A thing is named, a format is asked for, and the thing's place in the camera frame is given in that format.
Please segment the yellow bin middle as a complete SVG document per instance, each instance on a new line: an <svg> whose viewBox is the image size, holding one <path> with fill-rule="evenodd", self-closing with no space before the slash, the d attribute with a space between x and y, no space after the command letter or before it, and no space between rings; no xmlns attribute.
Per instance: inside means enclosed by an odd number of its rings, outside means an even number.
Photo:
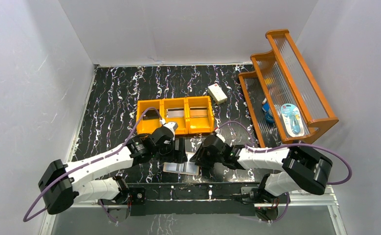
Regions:
<svg viewBox="0 0 381 235"><path fill-rule="evenodd" d="M162 99L161 114L166 122L174 121L178 128L175 131L176 135L187 135L186 126L186 100L185 98L165 98Z"/></svg>

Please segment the yellow bin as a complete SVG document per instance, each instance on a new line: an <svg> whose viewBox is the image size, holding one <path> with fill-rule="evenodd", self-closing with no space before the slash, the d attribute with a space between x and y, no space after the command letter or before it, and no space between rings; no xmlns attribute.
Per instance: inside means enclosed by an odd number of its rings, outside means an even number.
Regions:
<svg viewBox="0 0 381 235"><path fill-rule="evenodd" d="M162 108L162 100L161 99L152 99L152 100L139 100L137 103L137 114L136 120L139 120L142 113L149 107L154 107L158 110L160 116L161 108ZM160 118L153 120L141 120L136 127L136 132L138 134L151 134L155 129L161 126Z"/></svg>
<svg viewBox="0 0 381 235"><path fill-rule="evenodd" d="M186 100L185 98L165 98L162 99L161 114L166 122L174 121L178 128L175 131L176 135L187 135L186 126Z"/></svg>
<svg viewBox="0 0 381 235"><path fill-rule="evenodd" d="M214 114L212 109L212 102L209 96L191 96L187 97L187 128L189 134L203 134L210 133L214 130ZM190 118L190 107L207 107L208 116L199 118Z"/></svg>

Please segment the yellow bin right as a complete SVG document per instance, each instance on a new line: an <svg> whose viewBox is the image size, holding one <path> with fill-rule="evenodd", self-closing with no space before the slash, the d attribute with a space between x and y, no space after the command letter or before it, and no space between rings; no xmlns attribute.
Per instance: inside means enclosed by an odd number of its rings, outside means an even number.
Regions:
<svg viewBox="0 0 381 235"><path fill-rule="evenodd" d="M214 114L212 109L212 102L209 96L191 96L187 97L187 128L189 134L203 134L210 133L214 130ZM208 116L199 118L190 118L190 107L207 107Z"/></svg>

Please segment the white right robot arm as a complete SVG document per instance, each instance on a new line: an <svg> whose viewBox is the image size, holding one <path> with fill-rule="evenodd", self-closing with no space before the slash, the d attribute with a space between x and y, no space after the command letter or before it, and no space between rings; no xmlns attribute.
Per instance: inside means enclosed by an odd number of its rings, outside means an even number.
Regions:
<svg viewBox="0 0 381 235"><path fill-rule="evenodd" d="M328 157L309 144L286 144L274 148L230 146L219 134L208 136L190 162L202 168L221 163L229 169L277 170L277 174L264 176L258 188L259 194L271 198L301 189L314 195L324 194L333 166Z"/></svg>

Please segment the beige leather card holder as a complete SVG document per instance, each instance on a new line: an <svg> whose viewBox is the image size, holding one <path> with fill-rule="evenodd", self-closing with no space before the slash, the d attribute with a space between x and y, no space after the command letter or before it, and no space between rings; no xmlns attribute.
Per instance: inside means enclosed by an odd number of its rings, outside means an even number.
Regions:
<svg viewBox="0 0 381 235"><path fill-rule="evenodd" d="M193 176L199 175L200 167L190 161L193 155L194 153L191 152L176 154L174 162L165 162L163 164L163 172Z"/></svg>

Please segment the silver card in bin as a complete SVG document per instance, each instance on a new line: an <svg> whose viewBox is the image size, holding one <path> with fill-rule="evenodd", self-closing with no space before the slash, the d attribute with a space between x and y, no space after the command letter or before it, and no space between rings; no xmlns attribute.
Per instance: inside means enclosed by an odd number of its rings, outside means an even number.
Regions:
<svg viewBox="0 0 381 235"><path fill-rule="evenodd" d="M205 118L208 116L207 107L190 107L189 108L190 118Z"/></svg>

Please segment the orange wooden display shelf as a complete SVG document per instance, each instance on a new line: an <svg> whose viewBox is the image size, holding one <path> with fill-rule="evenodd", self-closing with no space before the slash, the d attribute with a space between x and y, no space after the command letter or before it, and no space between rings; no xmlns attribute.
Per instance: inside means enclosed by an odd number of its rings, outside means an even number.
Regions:
<svg viewBox="0 0 381 235"><path fill-rule="evenodd" d="M338 123L328 100L317 84L304 57L287 29L266 33L271 50L252 54L253 71L238 75L260 147L282 143L313 143ZM262 101L267 98L275 123L267 123ZM290 103L298 107L305 135L290 137L280 108Z"/></svg>

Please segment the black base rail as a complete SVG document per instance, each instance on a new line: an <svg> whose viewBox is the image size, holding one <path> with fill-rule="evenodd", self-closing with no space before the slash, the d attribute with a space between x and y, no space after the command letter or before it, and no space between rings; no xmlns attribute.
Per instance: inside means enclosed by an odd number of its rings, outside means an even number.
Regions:
<svg viewBox="0 0 381 235"><path fill-rule="evenodd" d="M259 212L275 219L287 196L263 199L258 183L130 183L132 215L236 214L255 216Z"/></svg>

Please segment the blue item on shelf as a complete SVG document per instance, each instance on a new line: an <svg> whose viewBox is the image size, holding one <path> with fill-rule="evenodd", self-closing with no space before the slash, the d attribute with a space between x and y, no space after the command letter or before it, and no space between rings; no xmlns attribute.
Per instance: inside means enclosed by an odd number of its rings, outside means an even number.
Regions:
<svg viewBox="0 0 381 235"><path fill-rule="evenodd" d="M264 98L264 100L262 101L262 111L264 112L265 121L267 123L274 124L275 120L274 120L273 114L270 110L270 105L268 103L267 98Z"/></svg>

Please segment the small white box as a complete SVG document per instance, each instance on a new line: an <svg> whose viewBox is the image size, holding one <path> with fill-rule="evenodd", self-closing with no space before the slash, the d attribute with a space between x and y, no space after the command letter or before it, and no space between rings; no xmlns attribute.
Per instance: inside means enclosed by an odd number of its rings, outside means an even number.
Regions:
<svg viewBox="0 0 381 235"><path fill-rule="evenodd" d="M214 99L216 104L222 104L227 101L227 96L219 84L215 83L207 87L208 93Z"/></svg>

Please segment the yellow bin left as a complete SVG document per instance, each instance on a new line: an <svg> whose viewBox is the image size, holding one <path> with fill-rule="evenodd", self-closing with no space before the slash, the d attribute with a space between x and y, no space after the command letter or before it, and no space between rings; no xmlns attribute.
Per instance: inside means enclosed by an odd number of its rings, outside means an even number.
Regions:
<svg viewBox="0 0 381 235"><path fill-rule="evenodd" d="M158 110L160 116L161 108L162 108L162 100L161 99L152 99L152 100L139 100L137 103L137 114L136 120L139 120L142 113L149 107L154 107ZM138 134L151 134L155 129L161 126L160 118L153 120L141 120L136 127L136 132Z"/></svg>

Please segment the black VIP card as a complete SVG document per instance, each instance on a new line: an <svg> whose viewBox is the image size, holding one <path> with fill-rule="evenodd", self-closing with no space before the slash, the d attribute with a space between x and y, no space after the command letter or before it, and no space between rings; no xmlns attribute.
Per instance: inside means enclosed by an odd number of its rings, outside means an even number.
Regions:
<svg viewBox="0 0 381 235"><path fill-rule="evenodd" d="M143 120L153 120L153 119L159 119L160 115L158 113L158 110L148 110L144 115L143 115Z"/></svg>

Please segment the blue packaged item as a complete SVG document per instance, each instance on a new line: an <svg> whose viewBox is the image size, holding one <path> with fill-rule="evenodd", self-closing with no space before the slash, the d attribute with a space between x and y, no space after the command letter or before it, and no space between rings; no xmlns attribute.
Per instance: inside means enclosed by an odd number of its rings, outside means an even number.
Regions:
<svg viewBox="0 0 381 235"><path fill-rule="evenodd" d="M283 123L290 137L301 137L305 135L302 117L297 106L286 103L280 108Z"/></svg>

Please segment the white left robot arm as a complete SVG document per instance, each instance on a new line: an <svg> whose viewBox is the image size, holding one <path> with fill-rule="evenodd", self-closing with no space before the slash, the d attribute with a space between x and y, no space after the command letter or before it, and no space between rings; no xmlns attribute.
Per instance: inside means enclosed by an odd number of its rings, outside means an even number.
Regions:
<svg viewBox="0 0 381 235"><path fill-rule="evenodd" d="M111 200L123 203L130 195L125 184L117 177L101 177L120 169L128 169L162 158L166 162L187 161L184 148L176 148L176 122L168 122L151 134L130 137L125 144L96 156L70 163L52 161L38 187L49 214L59 214L73 203L92 200Z"/></svg>

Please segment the white card stack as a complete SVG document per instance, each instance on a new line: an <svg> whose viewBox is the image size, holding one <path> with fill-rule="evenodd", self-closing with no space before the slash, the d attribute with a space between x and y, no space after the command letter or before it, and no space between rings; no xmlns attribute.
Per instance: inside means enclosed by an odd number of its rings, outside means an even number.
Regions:
<svg viewBox="0 0 381 235"><path fill-rule="evenodd" d="M167 118L184 118L185 111L183 108L170 108L166 109Z"/></svg>

